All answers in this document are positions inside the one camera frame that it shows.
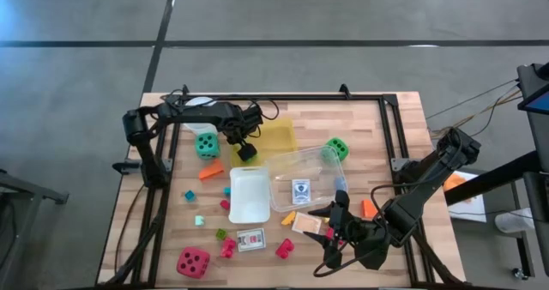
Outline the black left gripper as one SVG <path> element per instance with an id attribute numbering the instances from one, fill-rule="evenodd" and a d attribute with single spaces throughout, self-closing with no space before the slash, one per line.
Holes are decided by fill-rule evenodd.
<path id="1" fill-rule="evenodd" d="M 262 124 L 262 110 L 259 106 L 242 109 L 240 106 L 228 105 L 227 116 L 222 119 L 222 133 L 228 143 L 241 143 Z M 252 160 L 257 155 L 253 144 L 242 144 L 237 152 L 242 161 Z"/>

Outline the orange wedge block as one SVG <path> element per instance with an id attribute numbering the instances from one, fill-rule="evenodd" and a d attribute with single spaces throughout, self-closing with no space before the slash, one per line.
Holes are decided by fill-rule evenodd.
<path id="1" fill-rule="evenodd" d="M 213 159 L 209 166 L 205 166 L 198 174 L 200 180 L 212 178 L 224 172 L 224 166 L 220 159 Z"/>

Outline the monitor with blue screen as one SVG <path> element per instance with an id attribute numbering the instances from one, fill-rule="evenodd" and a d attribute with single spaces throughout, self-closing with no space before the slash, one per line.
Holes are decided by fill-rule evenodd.
<path id="1" fill-rule="evenodd" d="M 549 115 L 549 62 L 532 63 L 517 68 L 522 102 L 517 108 L 525 112 Z"/>

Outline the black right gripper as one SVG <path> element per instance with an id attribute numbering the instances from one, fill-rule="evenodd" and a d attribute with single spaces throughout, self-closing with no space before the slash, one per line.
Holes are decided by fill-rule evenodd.
<path id="1" fill-rule="evenodd" d="M 324 208 L 314 209 L 309 215 L 329 219 L 329 226 L 341 229 L 341 239 L 354 249 L 355 258 L 341 265 L 342 254 L 339 241 L 325 235 L 304 232 L 304 235 L 317 241 L 323 248 L 323 261 L 329 269 L 342 268 L 359 262 L 366 269 L 380 269 L 384 264 L 390 237 L 384 227 L 374 221 L 363 221 L 352 216 L 349 209 L 350 199 L 344 190 L 335 193 L 335 199 Z"/>

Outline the green foam die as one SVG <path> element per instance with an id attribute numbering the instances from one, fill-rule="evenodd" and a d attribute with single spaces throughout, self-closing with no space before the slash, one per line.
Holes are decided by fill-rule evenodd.
<path id="1" fill-rule="evenodd" d="M 343 161 L 349 155 L 349 147 L 339 137 L 333 137 L 326 142 L 326 146 L 331 147 L 340 161 Z"/>

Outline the orange stepped block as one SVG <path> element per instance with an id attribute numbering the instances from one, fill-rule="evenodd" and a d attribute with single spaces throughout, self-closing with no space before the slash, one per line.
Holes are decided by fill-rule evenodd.
<path id="1" fill-rule="evenodd" d="M 377 208 L 372 200 L 365 199 L 361 202 L 362 216 L 366 219 L 373 219 L 377 214 Z"/>

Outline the red comb-shaped brick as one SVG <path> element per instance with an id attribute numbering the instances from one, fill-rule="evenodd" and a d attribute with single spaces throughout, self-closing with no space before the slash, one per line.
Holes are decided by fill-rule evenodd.
<path id="1" fill-rule="evenodd" d="M 332 227 L 329 227 L 325 233 L 325 236 L 330 241 L 337 241 L 338 245 L 343 245 L 345 241 L 341 238 L 341 235 Z"/>

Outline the yellow translucent tray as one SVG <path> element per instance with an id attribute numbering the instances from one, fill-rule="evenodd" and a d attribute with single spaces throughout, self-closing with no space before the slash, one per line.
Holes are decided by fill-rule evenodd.
<path id="1" fill-rule="evenodd" d="M 262 166 L 264 161 L 279 154 L 286 154 L 298 149 L 294 134 L 293 121 L 290 118 L 277 118 L 266 121 L 260 125 L 261 131 L 257 131 L 246 138 L 253 144 L 259 154 L 259 160 L 252 165 L 246 165 L 238 157 L 239 146 L 232 147 L 231 167 Z"/>

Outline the red foam die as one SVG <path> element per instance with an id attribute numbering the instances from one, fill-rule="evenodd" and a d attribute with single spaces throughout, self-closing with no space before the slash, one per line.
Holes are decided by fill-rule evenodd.
<path id="1" fill-rule="evenodd" d="M 196 247 L 185 247 L 181 252 L 176 270 L 179 274 L 201 279 L 208 268 L 210 254 Z"/>

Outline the blue playing card deck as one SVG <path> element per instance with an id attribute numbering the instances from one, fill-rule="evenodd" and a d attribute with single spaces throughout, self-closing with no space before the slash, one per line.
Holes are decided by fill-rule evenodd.
<path id="1" fill-rule="evenodd" d="M 292 180 L 293 204 L 305 204 L 311 201 L 311 181 L 309 179 Z"/>

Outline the black side table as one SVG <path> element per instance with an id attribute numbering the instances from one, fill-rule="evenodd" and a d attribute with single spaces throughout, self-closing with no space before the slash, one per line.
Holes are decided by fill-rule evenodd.
<path id="1" fill-rule="evenodd" d="M 16 178 L 0 169 L 0 290 L 10 290 L 20 269 L 41 202 L 65 204 L 67 192 L 58 192 Z"/>

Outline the clear plastic bin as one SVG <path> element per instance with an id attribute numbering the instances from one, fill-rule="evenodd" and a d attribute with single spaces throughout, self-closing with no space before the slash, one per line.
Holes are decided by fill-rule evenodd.
<path id="1" fill-rule="evenodd" d="M 335 151 L 329 146 L 307 148 L 267 159 L 270 205 L 279 213 L 330 203 L 335 199 L 335 178 L 345 174 Z M 293 204 L 292 180 L 311 181 L 311 201 Z"/>

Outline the white plastic bin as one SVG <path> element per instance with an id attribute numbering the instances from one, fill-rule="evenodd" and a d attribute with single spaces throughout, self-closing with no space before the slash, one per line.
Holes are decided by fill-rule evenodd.
<path id="1" fill-rule="evenodd" d="M 234 167 L 230 171 L 228 219 L 233 224 L 258 224 L 270 218 L 270 178 L 263 166 Z"/>

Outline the orange object on paper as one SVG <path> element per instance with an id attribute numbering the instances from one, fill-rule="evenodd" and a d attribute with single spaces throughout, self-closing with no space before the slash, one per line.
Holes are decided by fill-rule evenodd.
<path id="1" fill-rule="evenodd" d="M 451 174 L 443 183 L 443 192 L 446 193 L 460 184 L 466 183 L 467 180 L 460 174 Z"/>

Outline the red and white card deck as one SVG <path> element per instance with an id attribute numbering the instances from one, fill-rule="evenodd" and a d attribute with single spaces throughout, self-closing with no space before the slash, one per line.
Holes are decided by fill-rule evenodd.
<path id="1" fill-rule="evenodd" d="M 266 248 L 263 228 L 249 229 L 237 232 L 237 247 L 239 252 L 254 251 Z"/>

